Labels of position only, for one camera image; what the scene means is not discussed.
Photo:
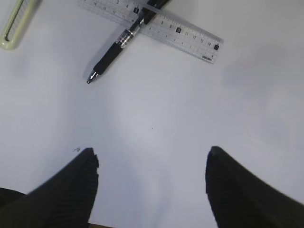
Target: pen grip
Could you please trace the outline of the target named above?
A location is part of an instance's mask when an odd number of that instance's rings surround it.
[[[103,72],[110,66],[110,64],[115,60],[115,58],[121,53],[123,49],[116,43],[110,47],[107,53],[102,57],[102,59],[95,65],[94,71],[102,75]]]

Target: ruler markings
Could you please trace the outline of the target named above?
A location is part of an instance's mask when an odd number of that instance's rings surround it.
[[[135,0],[78,1],[80,7],[105,16],[126,27],[132,25],[143,7]],[[222,39],[164,11],[158,11],[158,13],[159,15],[154,20],[141,29],[143,34],[199,59],[215,63],[223,45]]]

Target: dark object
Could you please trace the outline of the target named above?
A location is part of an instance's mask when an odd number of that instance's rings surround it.
[[[157,9],[161,9],[169,0],[149,0],[148,5],[151,5]],[[134,9],[134,13],[139,13],[138,8]],[[103,58],[97,63],[91,72],[87,83],[90,84],[100,75],[102,75],[105,70],[110,66],[110,64],[115,60],[115,58],[121,53],[121,51],[128,45],[128,43],[133,39],[137,32],[141,29],[142,24],[148,24],[156,13],[143,8],[139,13],[138,19],[132,24],[129,29],[126,29],[116,42],[110,47]]]
[[[181,28],[178,27],[178,28],[176,29],[176,32],[177,32],[177,33],[181,33]]]
[[[88,228],[98,187],[97,156],[85,149],[28,195],[0,189],[1,228]]]
[[[261,181],[219,147],[207,160],[206,192],[219,228],[303,228],[304,206]]]
[[[139,13],[139,8],[135,7],[133,10],[134,13],[138,14]]]
[[[116,59],[116,57],[122,52],[122,50],[123,49],[118,44],[113,43],[107,53],[95,65],[94,71],[102,75],[109,65],[114,61],[114,59]]]

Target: silver pen band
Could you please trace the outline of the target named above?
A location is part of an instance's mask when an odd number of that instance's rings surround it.
[[[142,28],[143,24],[144,24],[144,19],[142,19],[141,22],[138,24],[138,26],[136,26],[132,30],[126,29],[116,40],[116,44],[118,44],[122,49],[124,49],[131,41],[131,39],[133,39],[133,37]]]

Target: pen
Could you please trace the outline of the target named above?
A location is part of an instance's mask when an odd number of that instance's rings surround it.
[[[148,5],[151,5],[157,9],[161,9],[169,0],[149,0]],[[138,33],[141,27],[148,24],[153,17],[156,15],[155,12],[143,8],[139,14],[138,19],[134,24],[126,29],[120,37],[113,43],[107,53],[102,59],[95,65],[91,75],[87,79],[87,83],[90,84],[92,81],[102,75],[115,58],[121,53],[121,51],[128,45],[130,40]]]

